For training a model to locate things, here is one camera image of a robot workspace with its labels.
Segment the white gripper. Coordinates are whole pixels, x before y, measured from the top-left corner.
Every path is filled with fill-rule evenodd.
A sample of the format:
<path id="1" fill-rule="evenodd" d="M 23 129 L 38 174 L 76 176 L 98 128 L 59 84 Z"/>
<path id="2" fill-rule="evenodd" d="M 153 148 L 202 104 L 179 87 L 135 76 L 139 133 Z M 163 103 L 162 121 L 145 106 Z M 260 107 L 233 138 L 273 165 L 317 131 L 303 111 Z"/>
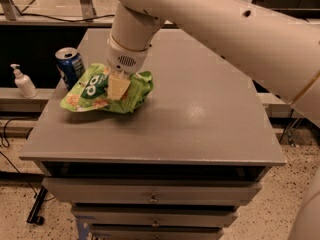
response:
<path id="1" fill-rule="evenodd" d="M 108 79 L 108 98 L 119 100 L 130 85 L 130 76 L 138 72 L 146 59 L 147 50 L 131 51 L 120 46 L 112 37 L 107 40 L 106 59 L 112 70 Z"/>

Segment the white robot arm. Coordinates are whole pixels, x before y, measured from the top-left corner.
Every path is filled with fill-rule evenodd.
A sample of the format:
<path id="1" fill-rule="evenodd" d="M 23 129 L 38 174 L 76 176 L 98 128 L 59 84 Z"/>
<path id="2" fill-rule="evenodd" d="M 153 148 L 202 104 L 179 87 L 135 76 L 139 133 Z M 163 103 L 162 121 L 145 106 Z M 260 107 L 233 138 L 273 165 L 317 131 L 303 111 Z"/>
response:
<path id="1" fill-rule="evenodd" d="M 242 0 L 118 0 L 107 60 L 139 71 L 171 22 L 320 127 L 320 28 Z"/>

